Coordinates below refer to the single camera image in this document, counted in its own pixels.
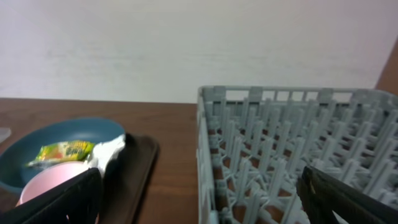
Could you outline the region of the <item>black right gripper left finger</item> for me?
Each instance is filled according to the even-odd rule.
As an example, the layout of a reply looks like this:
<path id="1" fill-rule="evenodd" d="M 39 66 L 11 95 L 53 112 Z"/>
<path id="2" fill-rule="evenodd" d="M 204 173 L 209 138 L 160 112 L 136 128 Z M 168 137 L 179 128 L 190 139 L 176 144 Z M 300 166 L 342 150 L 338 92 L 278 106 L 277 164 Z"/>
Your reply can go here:
<path id="1" fill-rule="evenodd" d="M 103 194 L 97 168 L 90 168 L 1 215 L 1 224 L 96 223 Z"/>

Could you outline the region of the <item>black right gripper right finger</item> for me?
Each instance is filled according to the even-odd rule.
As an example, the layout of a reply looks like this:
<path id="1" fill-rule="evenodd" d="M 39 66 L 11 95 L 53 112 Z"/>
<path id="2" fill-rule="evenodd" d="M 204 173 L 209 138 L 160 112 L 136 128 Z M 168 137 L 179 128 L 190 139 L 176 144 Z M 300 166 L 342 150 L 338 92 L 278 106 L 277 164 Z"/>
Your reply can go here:
<path id="1" fill-rule="evenodd" d="M 296 189 L 311 224 L 338 224 L 335 215 L 350 224 L 397 223 L 397 210 L 314 167 L 304 167 Z"/>

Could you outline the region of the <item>pink cup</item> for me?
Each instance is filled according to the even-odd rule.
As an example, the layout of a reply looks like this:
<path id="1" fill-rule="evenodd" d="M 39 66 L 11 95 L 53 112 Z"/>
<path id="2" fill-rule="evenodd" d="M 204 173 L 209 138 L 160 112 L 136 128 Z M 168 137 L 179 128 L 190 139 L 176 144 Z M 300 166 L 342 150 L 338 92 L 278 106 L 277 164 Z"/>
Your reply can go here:
<path id="1" fill-rule="evenodd" d="M 42 171 L 25 186 L 21 194 L 20 204 L 38 197 L 88 169 L 90 167 L 82 162 L 66 162 Z"/>

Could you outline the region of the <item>yellow green snack wrapper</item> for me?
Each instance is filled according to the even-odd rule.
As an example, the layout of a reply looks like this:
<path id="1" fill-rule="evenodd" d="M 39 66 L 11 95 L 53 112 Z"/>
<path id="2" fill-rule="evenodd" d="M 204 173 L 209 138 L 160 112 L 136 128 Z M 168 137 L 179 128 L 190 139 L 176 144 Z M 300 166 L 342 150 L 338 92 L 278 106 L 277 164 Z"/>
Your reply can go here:
<path id="1" fill-rule="evenodd" d="M 47 168 L 54 164 L 84 160 L 95 147 L 95 143 L 82 140 L 57 142 L 42 146 L 33 161 L 27 167 Z"/>

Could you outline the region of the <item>white napkin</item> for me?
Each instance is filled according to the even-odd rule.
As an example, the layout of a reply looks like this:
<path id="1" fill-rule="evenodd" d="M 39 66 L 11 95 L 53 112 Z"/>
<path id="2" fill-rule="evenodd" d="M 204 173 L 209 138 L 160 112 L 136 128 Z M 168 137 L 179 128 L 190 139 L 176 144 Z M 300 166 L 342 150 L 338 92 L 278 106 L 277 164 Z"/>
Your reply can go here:
<path id="1" fill-rule="evenodd" d="M 100 142 L 94 146 L 84 163 L 90 168 L 97 168 L 101 176 L 104 177 L 108 164 L 118 157 L 125 146 L 125 134 L 108 142 Z"/>

